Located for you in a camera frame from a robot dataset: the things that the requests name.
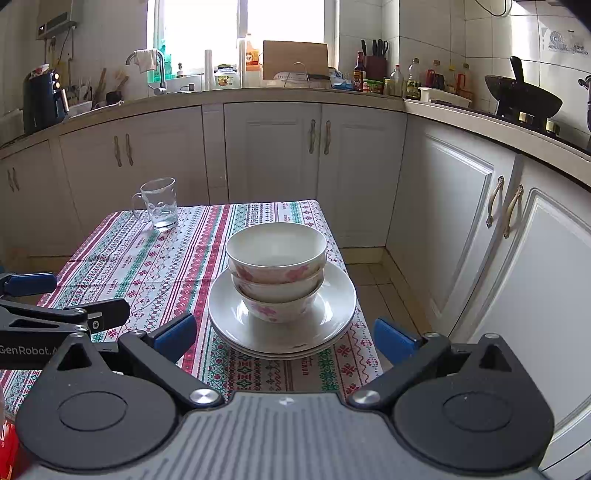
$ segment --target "glass mug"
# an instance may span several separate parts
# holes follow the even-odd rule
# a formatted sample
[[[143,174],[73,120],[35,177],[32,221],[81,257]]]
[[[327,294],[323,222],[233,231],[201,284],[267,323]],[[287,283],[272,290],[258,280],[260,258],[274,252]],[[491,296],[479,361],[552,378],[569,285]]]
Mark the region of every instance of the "glass mug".
[[[131,197],[131,211],[138,222],[151,221],[154,228],[160,231],[172,228],[178,222],[177,191],[175,179],[164,178],[150,180],[140,188],[140,193]],[[135,211],[134,201],[144,201],[149,220],[142,220],[141,214]]]

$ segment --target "bowl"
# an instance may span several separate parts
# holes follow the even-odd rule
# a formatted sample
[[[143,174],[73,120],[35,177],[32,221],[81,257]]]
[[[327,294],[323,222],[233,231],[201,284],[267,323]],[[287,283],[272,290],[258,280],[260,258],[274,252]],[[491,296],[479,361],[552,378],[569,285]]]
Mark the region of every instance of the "bowl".
[[[241,295],[248,311],[255,317],[260,318],[265,322],[288,323],[301,318],[301,316],[306,313],[314,303],[316,294],[321,286],[322,282],[319,281],[316,288],[305,297],[283,303],[258,301],[250,298],[239,288],[237,288],[237,291]]]
[[[324,281],[324,268],[319,269],[311,277],[304,278],[292,283],[254,283],[243,280],[232,274],[232,282],[237,290],[243,291],[253,300],[264,301],[268,303],[282,303],[294,301],[305,297],[312,292],[318,282]]]
[[[271,222],[240,230],[226,243],[228,267],[254,283],[292,283],[310,277],[326,263],[326,238],[312,227]]]

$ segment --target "white plate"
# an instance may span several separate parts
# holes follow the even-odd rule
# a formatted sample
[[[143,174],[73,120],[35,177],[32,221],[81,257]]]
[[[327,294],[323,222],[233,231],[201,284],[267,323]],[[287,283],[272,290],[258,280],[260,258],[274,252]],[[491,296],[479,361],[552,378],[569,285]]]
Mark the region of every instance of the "white plate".
[[[351,318],[349,323],[347,323],[344,326],[344,328],[341,332],[339,332],[335,337],[328,340],[326,343],[323,343],[322,345],[317,346],[316,348],[312,348],[310,350],[303,350],[301,352],[294,353],[292,355],[290,355],[289,353],[278,353],[276,355],[268,353],[265,355],[264,353],[253,352],[253,351],[247,350],[244,347],[241,347],[241,346],[235,344],[234,342],[232,342],[230,339],[226,338],[222,332],[220,332],[219,330],[217,330],[214,327],[213,322],[212,322],[212,328],[220,336],[220,338],[224,342],[226,342],[231,348],[233,348],[234,350],[236,350],[240,353],[244,353],[245,355],[252,356],[254,358],[261,358],[263,360],[279,360],[279,361],[287,362],[289,360],[298,360],[300,358],[306,358],[308,356],[315,355],[317,353],[320,353],[323,350],[326,350],[327,348],[332,347],[336,342],[338,342],[339,340],[341,340],[341,338],[343,338],[345,333],[347,333],[347,330],[349,329],[349,326],[352,321],[353,321],[353,318]]]
[[[256,352],[273,356],[293,356],[328,343],[347,327],[356,303],[349,276],[330,262],[314,303],[301,319],[290,323],[265,322],[250,314],[234,288],[229,270],[215,279],[207,297],[210,320],[222,337],[250,355]]]

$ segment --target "sauce bottle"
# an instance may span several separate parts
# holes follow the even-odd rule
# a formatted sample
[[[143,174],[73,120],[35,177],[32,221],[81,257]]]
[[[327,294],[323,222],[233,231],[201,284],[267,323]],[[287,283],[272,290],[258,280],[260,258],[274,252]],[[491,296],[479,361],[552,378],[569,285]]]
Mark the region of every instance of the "sauce bottle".
[[[365,66],[363,65],[363,52],[357,52],[357,65],[353,69],[353,90],[363,92],[363,81],[365,80]]]

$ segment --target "water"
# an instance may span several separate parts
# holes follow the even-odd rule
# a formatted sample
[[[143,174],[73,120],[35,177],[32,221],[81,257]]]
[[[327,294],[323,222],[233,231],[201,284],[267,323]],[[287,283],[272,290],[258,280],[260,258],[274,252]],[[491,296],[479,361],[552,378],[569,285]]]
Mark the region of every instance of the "water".
[[[158,205],[150,203],[148,205],[148,213],[150,220],[156,230],[166,230],[178,222],[177,202],[172,205],[167,205],[163,202],[158,202]]]

